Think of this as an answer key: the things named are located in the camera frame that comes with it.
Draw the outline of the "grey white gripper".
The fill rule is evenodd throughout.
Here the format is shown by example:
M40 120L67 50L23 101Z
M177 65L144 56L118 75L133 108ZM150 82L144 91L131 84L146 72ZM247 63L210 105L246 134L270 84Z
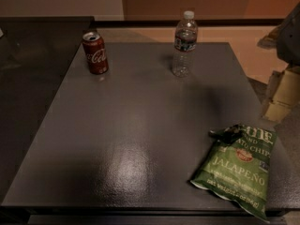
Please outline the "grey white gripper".
M277 58L290 65L272 73L262 103L262 117L279 123L300 101L300 3L257 45L276 49Z

